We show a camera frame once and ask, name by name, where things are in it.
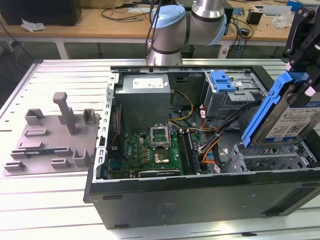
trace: gray floor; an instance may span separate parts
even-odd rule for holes
[[[24,48],[35,59],[60,59],[59,52],[54,43],[49,42],[26,42]],[[193,58],[209,59],[217,58],[219,52],[216,46],[195,46]],[[144,44],[128,43],[104,43],[103,55],[98,55],[97,45],[95,43],[68,43],[67,49],[72,59],[141,59],[144,58]],[[15,47],[12,54],[2,52],[0,54],[0,107],[10,96],[15,86],[19,83],[32,60],[21,50],[19,45]],[[270,46],[248,46],[242,55],[244,59],[266,59],[271,58],[270,53],[273,47]],[[281,58],[284,47],[279,47],[274,58]],[[237,58],[237,53],[231,53],[228,58]]]

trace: green motherboard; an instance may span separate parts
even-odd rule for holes
[[[136,170],[161,170],[171,169],[179,170],[183,175],[182,160],[180,158],[179,144],[177,133],[169,133],[170,146],[165,149],[157,147],[153,149],[151,135],[149,132],[127,133],[124,139],[124,161],[119,170],[136,171]],[[194,149],[202,144],[201,136],[198,132],[191,133]],[[166,140],[163,133],[154,134],[153,141],[162,142]]]

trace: desk leg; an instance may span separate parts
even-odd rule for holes
[[[11,43],[9,41],[0,41],[1,46],[7,50],[9,53],[13,53],[15,50],[11,46]]]
[[[102,43],[101,43],[101,42],[98,42],[98,43],[96,44],[96,46],[97,46],[97,48],[98,48],[98,54],[99,54],[99,55],[104,54],[104,48],[102,47]]]
[[[59,54],[60,54],[60,58],[61,59],[70,59],[68,50],[66,48],[66,45],[63,41],[56,41],[55,42],[56,47],[58,48]]]
[[[219,50],[218,59],[226,59],[229,52],[230,45],[221,45]]]
[[[275,46],[270,54],[270,57],[274,57],[278,51],[279,47],[278,46]]]

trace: computer case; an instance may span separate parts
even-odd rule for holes
[[[183,73],[182,84],[189,83],[188,74],[206,74],[206,72],[215,71],[215,66],[212,65],[197,65],[196,67],[184,65],[183,68],[149,67],[149,69],[143,66],[117,65],[110,68],[112,74],[117,73],[120,76],[123,73],[137,76],[146,73],[175,74],[177,83],[180,81],[177,76]],[[259,88],[266,94],[274,83],[274,80],[261,66],[226,65],[223,69],[232,76],[235,73],[240,73],[240,75],[250,73],[256,79],[255,82]],[[248,78],[238,78],[238,80],[243,83],[248,82]],[[113,98],[113,84],[109,83],[107,105]],[[178,84],[175,85],[174,82],[169,84],[174,86],[175,90],[181,90]],[[246,84],[249,88],[252,87],[251,83]],[[206,89],[206,86],[208,84],[204,83],[203,89]],[[109,122],[107,119],[109,116],[110,114],[107,114],[105,120],[102,117],[103,121]],[[94,204],[107,229],[286,216],[320,193],[320,152],[316,144],[320,141],[320,136],[314,130],[306,136],[303,141],[304,147],[302,147],[304,148],[302,151],[312,152],[306,157],[310,166],[301,169],[287,167],[277,170],[207,175],[153,178],[130,176],[130,178],[109,180],[104,180],[103,175],[108,174],[109,170],[102,168],[101,164],[107,162],[106,156],[108,155],[106,145],[99,145],[99,138],[103,135],[106,136],[108,133],[100,130],[97,136],[95,160],[89,166],[83,201]],[[237,141],[236,138],[237,136],[232,134],[225,135],[224,140],[221,138],[221,141],[224,141],[221,143],[221,148],[230,149],[227,146],[230,146],[230,142]]]
[[[74,26],[82,9],[80,0],[0,0],[0,13],[8,25],[22,19],[44,25]]]

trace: blue cable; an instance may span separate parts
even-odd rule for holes
[[[240,49],[241,49],[241,36],[240,36],[240,40],[239,40],[239,49],[238,49],[237,57],[239,57],[239,55],[240,55]]]

